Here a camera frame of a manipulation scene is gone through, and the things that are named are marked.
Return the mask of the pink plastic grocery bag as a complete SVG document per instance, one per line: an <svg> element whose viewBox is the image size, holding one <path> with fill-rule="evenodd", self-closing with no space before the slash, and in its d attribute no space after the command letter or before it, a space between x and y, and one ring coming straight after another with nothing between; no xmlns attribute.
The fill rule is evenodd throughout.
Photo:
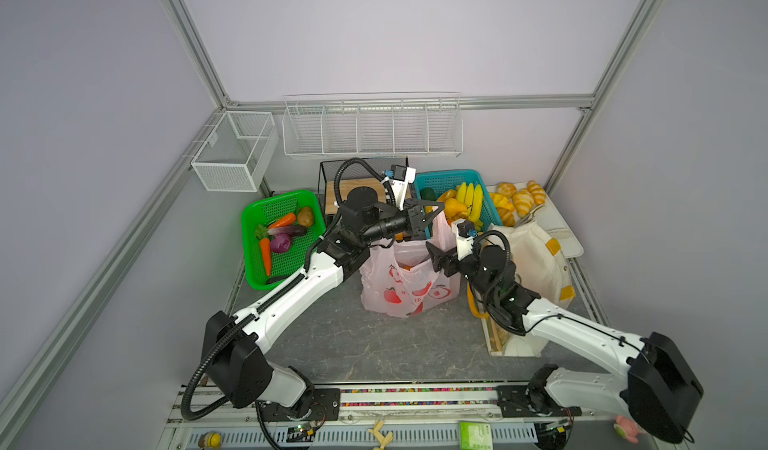
<svg viewBox="0 0 768 450"><path fill-rule="evenodd" d="M442 251L456 247L444 215L433 221L432 237L427 240L395 242L389 248L380 241L372 246L360 268L361 302L366 310L409 318L459 296L461 277L435 271L428 244Z"/></svg>

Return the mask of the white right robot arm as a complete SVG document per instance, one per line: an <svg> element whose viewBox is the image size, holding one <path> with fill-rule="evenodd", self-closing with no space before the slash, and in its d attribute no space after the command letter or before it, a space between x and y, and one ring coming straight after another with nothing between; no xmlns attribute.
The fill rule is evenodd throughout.
<svg viewBox="0 0 768 450"><path fill-rule="evenodd" d="M657 332L643 337L601 325L524 287L511 245L498 230L477 234L472 223L461 222L453 248L426 248L435 271L460 274L503 330L546 339L601 367L599 373L588 373L543 366L526 390L533 412L596 410L629 418L667 443L693 442L689 426L704 389L670 337Z"/></svg>

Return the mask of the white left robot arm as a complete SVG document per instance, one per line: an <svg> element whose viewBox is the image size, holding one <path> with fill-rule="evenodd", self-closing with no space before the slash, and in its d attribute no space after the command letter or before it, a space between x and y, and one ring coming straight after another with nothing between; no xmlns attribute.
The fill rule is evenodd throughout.
<svg viewBox="0 0 768 450"><path fill-rule="evenodd" d="M266 355L297 317L360 269L373 244L395 241L399 234L425 235L445 205L409 197L415 174L401 165L377 172L362 158L341 164L334 177L338 209L299 269L255 303L208 320L200 364L180 403L184 420L199 420L226 403L244 408L268 402L293 418L310 414L313 384Z"/></svg>

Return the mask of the cream canvas tote bag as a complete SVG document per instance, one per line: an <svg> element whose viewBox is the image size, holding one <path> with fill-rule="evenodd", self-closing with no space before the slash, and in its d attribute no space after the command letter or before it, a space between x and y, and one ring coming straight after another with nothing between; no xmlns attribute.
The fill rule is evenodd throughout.
<svg viewBox="0 0 768 450"><path fill-rule="evenodd" d="M560 242L536 223L520 227L492 225L503 233L511 246L511 261L516 265L516 280L562 309L576 295L571 284L566 258ZM480 319L485 343L493 357L539 357L548 341L537 336L515 336L490 319L475 287L467 290L469 308Z"/></svg>

